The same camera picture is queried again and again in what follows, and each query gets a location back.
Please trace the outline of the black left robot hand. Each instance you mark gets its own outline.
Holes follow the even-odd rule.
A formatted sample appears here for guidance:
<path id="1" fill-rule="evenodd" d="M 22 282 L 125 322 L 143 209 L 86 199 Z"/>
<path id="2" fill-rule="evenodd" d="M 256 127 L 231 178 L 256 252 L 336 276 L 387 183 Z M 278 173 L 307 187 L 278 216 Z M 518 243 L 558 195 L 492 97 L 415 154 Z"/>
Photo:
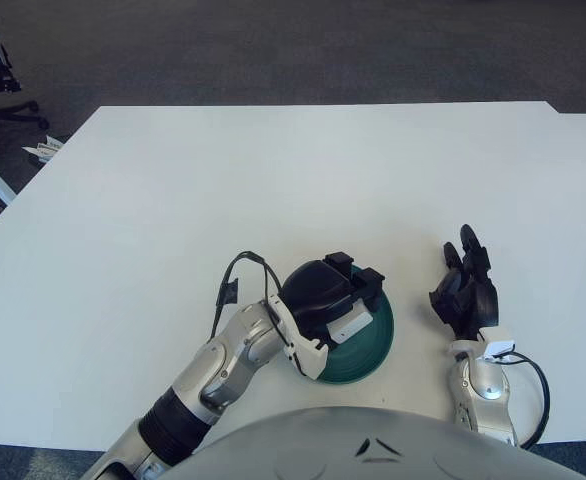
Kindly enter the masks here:
<path id="1" fill-rule="evenodd" d="M 376 313 L 384 280 L 377 270 L 360 268 L 350 255 L 339 251 L 297 268 L 282 284 L 279 298 L 303 337 L 334 350 L 350 337 L 337 332 L 333 324 L 355 314 L 358 307 Z"/>

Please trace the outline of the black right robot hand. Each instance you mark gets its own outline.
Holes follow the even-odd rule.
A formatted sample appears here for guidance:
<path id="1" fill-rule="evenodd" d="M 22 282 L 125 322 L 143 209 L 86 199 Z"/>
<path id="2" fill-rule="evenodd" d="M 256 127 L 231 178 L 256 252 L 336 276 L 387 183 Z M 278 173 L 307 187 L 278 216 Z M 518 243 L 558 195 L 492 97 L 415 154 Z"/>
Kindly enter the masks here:
<path id="1" fill-rule="evenodd" d="M 463 256 L 451 242 L 443 245 L 447 273 L 429 293 L 429 301 L 456 340 L 475 340 L 481 328 L 499 325 L 498 295 L 488 275 L 486 247 L 468 224 L 461 227 L 460 239 Z"/>

